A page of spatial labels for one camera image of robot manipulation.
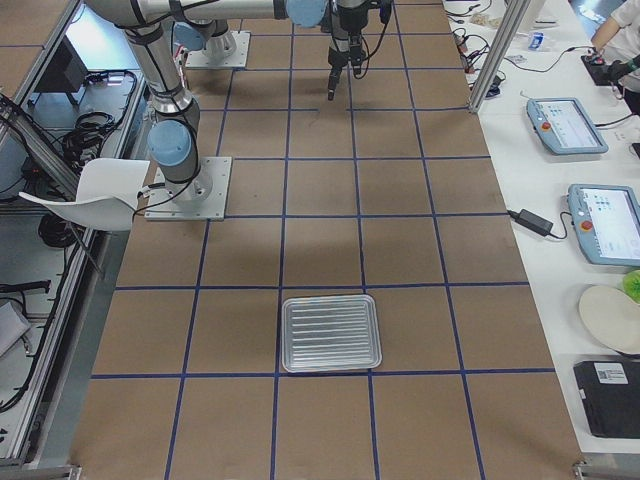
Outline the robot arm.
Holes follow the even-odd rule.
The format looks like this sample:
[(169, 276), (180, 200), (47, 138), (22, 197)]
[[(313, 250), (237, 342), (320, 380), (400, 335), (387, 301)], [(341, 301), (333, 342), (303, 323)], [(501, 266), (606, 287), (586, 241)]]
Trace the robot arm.
[(363, 31), (376, 1), (91, 1), (89, 7), (123, 31), (151, 90), (157, 122), (148, 136), (149, 148), (167, 182), (172, 199), (195, 205), (208, 195), (212, 178), (203, 172), (196, 147), (200, 109), (183, 83), (163, 23), (171, 19), (206, 46), (222, 53), (232, 45), (231, 19), (290, 20), (329, 34), (333, 95), (342, 70), (359, 70), (367, 57)]
[(205, 56), (221, 59), (237, 49), (233, 33), (225, 20), (210, 23), (178, 21), (173, 26), (172, 44), (188, 51), (203, 51)]

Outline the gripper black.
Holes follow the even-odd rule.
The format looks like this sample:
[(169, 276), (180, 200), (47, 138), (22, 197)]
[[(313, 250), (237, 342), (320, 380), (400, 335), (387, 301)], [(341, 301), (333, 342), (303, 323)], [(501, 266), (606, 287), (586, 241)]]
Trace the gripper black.
[(351, 35), (343, 31), (338, 33), (331, 32), (330, 38), (328, 62), (331, 70), (327, 82), (327, 99), (333, 101), (340, 83), (342, 70), (347, 65), (351, 65), (349, 60), (349, 46), (358, 42), (362, 44), (364, 50), (364, 40), (361, 34)]

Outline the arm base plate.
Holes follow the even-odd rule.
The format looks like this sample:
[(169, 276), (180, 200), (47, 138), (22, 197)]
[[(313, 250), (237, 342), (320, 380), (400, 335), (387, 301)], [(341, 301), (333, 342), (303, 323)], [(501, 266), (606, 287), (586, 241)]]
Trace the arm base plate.
[(246, 67), (251, 33), (249, 31), (229, 30), (222, 35), (212, 37), (204, 49), (190, 51), (187, 69), (225, 70)]
[(159, 167), (154, 182), (164, 183), (149, 196), (150, 208), (144, 216), (150, 221), (223, 221), (232, 171), (231, 157), (201, 157), (198, 176), (180, 194), (182, 186), (167, 183)]

